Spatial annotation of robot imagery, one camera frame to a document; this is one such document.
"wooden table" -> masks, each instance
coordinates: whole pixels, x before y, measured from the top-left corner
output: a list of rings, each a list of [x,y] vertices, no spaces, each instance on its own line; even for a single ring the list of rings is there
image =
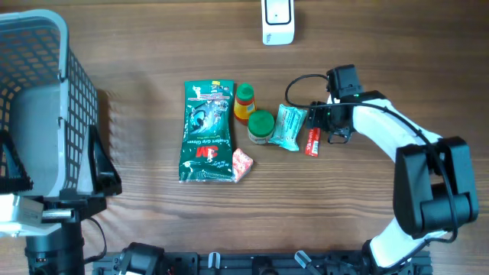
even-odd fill
[[[319,157],[253,145],[234,123],[235,145],[256,161],[239,184],[180,184],[183,82],[234,79],[276,113],[294,78],[353,63],[366,90],[409,118],[471,146],[478,221],[452,245],[430,248],[437,274],[489,268],[488,4],[403,0],[297,1],[296,37],[261,43],[259,2],[47,7],[70,26],[73,51],[100,89],[101,129],[123,193],[97,215],[110,251],[132,241],[167,251],[294,252],[359,249],[393,217],[393,163],[366,137]],[[22,8],[8,8],[13,11]],[[324,100],[322,79],[293,98]],[[306,131],[298,138],[303,150]],[[86,256],[102,249],[83,222]],[[0,241],[2,273],[26,273],[24,239]]]

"black mount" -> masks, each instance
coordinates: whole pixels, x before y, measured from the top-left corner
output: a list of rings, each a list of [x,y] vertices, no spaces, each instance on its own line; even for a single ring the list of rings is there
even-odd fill
[[[360,85],[355,65],[337,66],[326,73],[328,85],[326,91],[333,99],[343,99],[346,96],[358,95],[364,92]]]
[[[70,217],[50,219],[61,228],[46,236],[26,237],[25,256],[29,274],[85,274],[81,222],[107,209],[106,196],[122,192],[121,178],[105,153],[97,128],[88,128],[88,161],[93,183],[91,194],[79,194],[75,189],[60,190],[58,198],[32,198],[44,204],[44,210],[71,209]]]
[[[5,175],[0,176],[0,194],[28,191],[34,185],[31,178],[25,172],[14,141],[6,130],[0,131],[0,156],[5,154]]]
[[[368,275],[368,257],[362,251],[331,251],[308,254],[319,274]],[[217,254],[168,253],[163,248],[132,243],[120,254],[111,254],[93,264],[92,275],[121,275],[128,271],[147,275],[311,275],[294,254]],[[430,275],[431,258],[421,251],[409,264],[391,275]]]

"gray plastic basket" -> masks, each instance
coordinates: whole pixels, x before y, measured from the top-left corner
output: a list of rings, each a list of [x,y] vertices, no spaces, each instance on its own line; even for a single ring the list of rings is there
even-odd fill
[[[26,196],[76,190],[97,92],[55,12],[0,15],[0,129],[7,130],[34,188]],[[2,152],[0,176],[7,176]]]

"green snack bag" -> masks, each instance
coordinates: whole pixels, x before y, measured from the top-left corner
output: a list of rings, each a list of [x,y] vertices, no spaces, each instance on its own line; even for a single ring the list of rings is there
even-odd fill
[[[185,124],[178,166],[179,181],[232,182],[229,113],[233,80],[185,82]]]

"label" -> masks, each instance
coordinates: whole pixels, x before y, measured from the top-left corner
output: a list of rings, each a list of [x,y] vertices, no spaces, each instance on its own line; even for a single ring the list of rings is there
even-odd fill
[[[254,112],[254,102],[251,103],[247,108],[246,108],[246,111],[247,112]]]
[[[33,220],[39,219],[39,215],[37,214],[37,212],[31,211],[31,210],[24,209],[22,214],[23,214],[25,219],[33,219]]]
[[[270,138],[272,137],[272,133],[270,133],[266,137],[257,137],[253,135],[250,130],[248,130],[248,137],[250,138],[251,141],[253,141],[256,144],[267,144]]]
[[[251,113],[254,111],[256,111],[254,102],[252,102],[250,105],[241,105],[237,100],[235,100],[235,115],[238,118],[248,120]]]
[[[313,128],[309,130],[309,139],[307,140],[306,150],[304,151],[306,155],[318,157],[320,135],[320,128]]]

